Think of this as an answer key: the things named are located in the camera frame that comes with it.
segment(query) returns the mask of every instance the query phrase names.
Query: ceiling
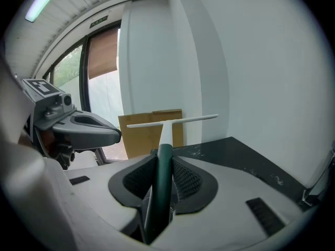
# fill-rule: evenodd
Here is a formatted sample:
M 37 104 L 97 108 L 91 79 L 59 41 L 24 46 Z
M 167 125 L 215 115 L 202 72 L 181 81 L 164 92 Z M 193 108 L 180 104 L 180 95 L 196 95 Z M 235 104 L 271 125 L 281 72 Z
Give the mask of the ceiling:
M 51 0 L 34 23 L 25 20 L 34 0 L 26 0 L 5 33 L 6 60 L 19 77 L 32 77 L 53 41 L 93 8 L 110 0 Z

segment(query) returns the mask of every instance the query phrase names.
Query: window frame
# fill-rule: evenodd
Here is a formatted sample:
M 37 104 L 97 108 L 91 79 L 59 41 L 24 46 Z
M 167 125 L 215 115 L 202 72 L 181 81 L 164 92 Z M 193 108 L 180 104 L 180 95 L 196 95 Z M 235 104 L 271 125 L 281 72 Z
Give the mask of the window frame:
M 80 95 L 80 103 L 83 111 L 91 112 L 90 106 L 90 97 L 88 94 L 88 53 L 90 50 L 90 40 L 103 33 L 109 29 L 121 28 L 121 20 L 112 22 L 110 24 L 104 25 L 95 31 L 85 35 L 82 39 L 74 43 L 70 46 L 63 54 L 61 54 L 55 62 L 49 67 L 47 72 L 43 75 L 43 79 L 48 77 L 50 73 L 50 83 L 53 84 L 54 80 L 54 68 L 60 63 L 64 57 L 66 57 L 70 52 L 72 52 L 75 48 L 82 45 L 82 52 L 80 55 L 80 62 L 79 62 L 79 95 Z M 95 151 L 96 159 L 98 165 L 109 164 L 113 161 L 107 160 L 105 153 L 102 148 L 97 148 Z

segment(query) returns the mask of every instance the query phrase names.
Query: green sign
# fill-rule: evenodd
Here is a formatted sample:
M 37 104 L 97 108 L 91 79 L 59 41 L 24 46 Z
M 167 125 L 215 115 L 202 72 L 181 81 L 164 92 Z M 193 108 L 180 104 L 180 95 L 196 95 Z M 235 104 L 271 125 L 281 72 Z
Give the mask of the green sign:
M 99 23 L 101 23 L 101 22 L 107 20 L 107 18 L 108 18 L 108 15 L 105 16 L 105 17 L 102 17 L 101 19 L 96 20 L 96 21 L 93 22 L 93 23 L 91 23 L 91 25 L 90 25 L 90 29 L 91 29 L 92 27 L 98 25 Z

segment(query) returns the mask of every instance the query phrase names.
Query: brown window blind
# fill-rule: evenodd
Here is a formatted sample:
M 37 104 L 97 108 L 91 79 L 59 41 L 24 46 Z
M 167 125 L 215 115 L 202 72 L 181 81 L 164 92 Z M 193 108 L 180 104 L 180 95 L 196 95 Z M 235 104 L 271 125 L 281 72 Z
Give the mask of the brown window blind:
M 117 31 L 108 30 L 90 40 L 88 78 L 116 71 Z

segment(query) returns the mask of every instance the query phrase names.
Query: cardboard box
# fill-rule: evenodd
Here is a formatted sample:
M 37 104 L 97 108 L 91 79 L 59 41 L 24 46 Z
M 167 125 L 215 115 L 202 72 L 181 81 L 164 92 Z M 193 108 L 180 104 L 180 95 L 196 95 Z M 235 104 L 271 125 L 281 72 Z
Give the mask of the cardboard box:
M 143 154 L 150 154 L 152 149 L 157 149 L 163 128 L 162 125 L 145 128 L 128 128 L 128 124 L 151 123 L 164 120 L 181 119 L 182 117 L 183 115 L 181 109 L 119 116 L 120 129 L 128 158 L 134 158 Z M 173 146 L 184 146 L 183 124 L 174 124 L 172 130 Z

